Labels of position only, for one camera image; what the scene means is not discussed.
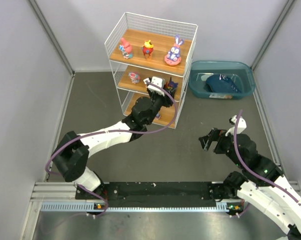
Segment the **navy bird toy red hat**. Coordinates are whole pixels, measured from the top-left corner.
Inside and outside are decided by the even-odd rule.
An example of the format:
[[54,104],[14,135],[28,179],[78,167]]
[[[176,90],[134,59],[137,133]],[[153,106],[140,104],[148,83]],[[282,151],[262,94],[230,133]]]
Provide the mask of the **navy bird toy red hat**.
[[169,78],[169,81],[164,85],[164,89],[167,92],[173,93],[176,92],[177,88],[178,88],[179,83],[178,82],[174,82],[172,77]]

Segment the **pink toy with goggles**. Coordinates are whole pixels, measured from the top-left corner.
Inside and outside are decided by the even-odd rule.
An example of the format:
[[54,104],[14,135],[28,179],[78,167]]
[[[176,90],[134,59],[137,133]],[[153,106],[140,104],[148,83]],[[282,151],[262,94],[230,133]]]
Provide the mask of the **pink toy with goggles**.
[[141,76],[138,72],[131,71],[128,73],[128,77],[130,78],[133,84],[138,84],[141,80]]

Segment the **purple bunny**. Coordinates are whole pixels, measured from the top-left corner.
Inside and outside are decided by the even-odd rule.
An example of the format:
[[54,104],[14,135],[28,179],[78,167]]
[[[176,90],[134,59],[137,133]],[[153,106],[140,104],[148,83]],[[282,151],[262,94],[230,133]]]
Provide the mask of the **purple bunny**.
[[184,39],[181,39],[180,36],[175,36],[175,42],[171,49],[167,52],[167,55],[164,57],[164,61],[169,66],[177,66],[181,63],[181,45],[185,43]]

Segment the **yellow bear ice cream cone toy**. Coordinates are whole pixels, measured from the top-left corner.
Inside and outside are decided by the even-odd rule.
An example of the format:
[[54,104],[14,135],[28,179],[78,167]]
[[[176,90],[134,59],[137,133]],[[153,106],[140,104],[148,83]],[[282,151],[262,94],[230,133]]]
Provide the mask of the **yellow bear ice cream cone toy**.
[[142,53],[145,59],[150,59],[152,57],[152,53],[154,51],[154,45],[151,40],[145,41],[142,46]]

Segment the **pink rabbit toy blue bow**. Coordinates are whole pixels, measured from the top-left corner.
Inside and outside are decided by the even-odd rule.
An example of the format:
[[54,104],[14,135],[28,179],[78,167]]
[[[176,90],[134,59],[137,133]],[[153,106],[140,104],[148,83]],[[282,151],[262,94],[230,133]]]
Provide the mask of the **pink rabbit toy blue bow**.
[[133,47],[131,44],[125,39],[120,39],[121,44],[119,45],[118,49],[121,51],[122,56],[124,59],[132,59],[133,58]]

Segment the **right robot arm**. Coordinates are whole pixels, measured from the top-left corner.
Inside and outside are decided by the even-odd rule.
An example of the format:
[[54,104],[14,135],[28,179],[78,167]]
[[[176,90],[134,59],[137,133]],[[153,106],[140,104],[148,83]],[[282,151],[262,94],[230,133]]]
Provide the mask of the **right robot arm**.
[[216,142],[214,153],[226,155],[241,169],[241,173],[232,172],[223,182],[230,197],[238,197],[258,209],[285,233],[285,239],[301,240],[301,196],[283,171],[258,153],[256,143],[243,131],[243,127],[212,128],[198,140],[204,151]]

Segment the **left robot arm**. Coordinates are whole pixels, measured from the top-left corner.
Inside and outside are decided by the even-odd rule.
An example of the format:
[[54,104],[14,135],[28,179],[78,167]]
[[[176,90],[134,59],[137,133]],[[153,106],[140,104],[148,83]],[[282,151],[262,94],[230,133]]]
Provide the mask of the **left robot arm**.
[[148,97],[140,97],[131,113],[116,124],[91,133],[66,133],[54,150],[50,162],[57,167],[65,182],[83,186],[90,192],[102,187],[102,180],[87,166],[94,154],[114,145],[129,143],[149,134],[147,126],[152,124],[162,107],[175,106],[176,89],[165,85],[147,85]]

